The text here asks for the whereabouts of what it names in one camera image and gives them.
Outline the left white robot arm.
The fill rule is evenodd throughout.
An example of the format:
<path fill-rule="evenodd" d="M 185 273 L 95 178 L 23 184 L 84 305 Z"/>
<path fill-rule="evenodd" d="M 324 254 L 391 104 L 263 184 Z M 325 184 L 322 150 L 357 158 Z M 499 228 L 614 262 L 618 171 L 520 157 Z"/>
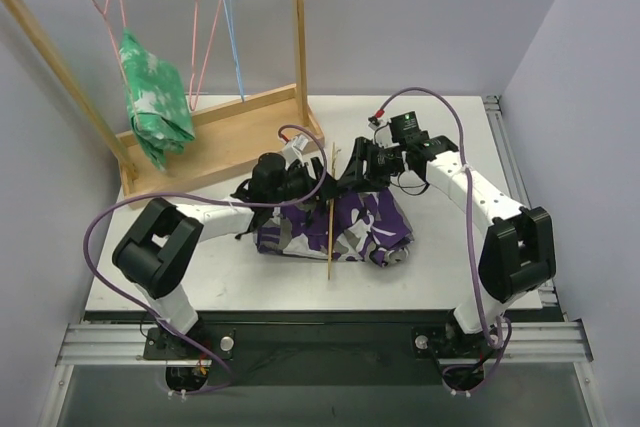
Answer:
<path fill-rule="evenodd" d="M 214 204 L 149 201 L 112 255 L 112 263 L 144 295 L 158 324 L 169 332 L 168 347 L 190 358 L 201 350 L 199 316 L 182 280 L 202 241 L 252 233 L 277 208 L 317 193 L 327 173 L 325 154 L 310 172 L 302 160 L 289 163 L 280 153 L 259 157 L 251 177 L 229 197 Z"/>

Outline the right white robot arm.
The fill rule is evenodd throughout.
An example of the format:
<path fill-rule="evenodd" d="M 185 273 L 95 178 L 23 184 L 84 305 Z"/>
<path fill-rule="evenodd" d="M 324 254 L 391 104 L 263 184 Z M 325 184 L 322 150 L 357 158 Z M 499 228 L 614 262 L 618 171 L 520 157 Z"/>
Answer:
<path fill-rule="evenodd" d="M 465 215 L 472 294 L 454 309 L 454 323 L 443 331 L 446 348 L 464 355 L 515 301 L 556 275 L 552 219 L 544 208 L 527 208 L 499 190 L 445 136 L 419 134 L 391 147 L 358 137 L 339 185 L 377 191 L 406 171 L 445 194 Z"/>

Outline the purple camouflage trousers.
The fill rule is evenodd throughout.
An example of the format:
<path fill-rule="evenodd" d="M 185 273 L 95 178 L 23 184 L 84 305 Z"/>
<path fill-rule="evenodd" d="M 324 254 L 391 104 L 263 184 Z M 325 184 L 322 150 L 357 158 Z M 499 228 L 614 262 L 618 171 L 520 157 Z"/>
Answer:
<path fill-rule="evenodd" d="M 328 207 L 316 201 L 276 208 L 251 233 L 258 252 L 327 260 Z M 333 261 L 387 267 L 405 261 L 413 229 L 390 190 L 335 200 Z"/>

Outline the yellow plastic hanger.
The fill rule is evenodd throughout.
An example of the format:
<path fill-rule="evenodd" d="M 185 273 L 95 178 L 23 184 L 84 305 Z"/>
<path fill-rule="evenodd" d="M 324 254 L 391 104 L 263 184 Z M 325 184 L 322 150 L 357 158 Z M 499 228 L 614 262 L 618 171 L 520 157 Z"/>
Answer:
<path fill-rule="evenodd" d="M 331 163 L 330 163 L 330 173 L 331 176 L 334 177 L 336 175 L 336 162 L 337 157 L 340 153 L 340 149 L 336 146 L 336 143 L 332 143 L 331 147 Z M 331 280 L 332 275 L 332 265 L 333 265 L 333 251 L 334 251 L 334 208 L 335 208 L 335 200 L 330 199 L 328 210 L 328 255 L 327 255 L 327 280 Z"/>

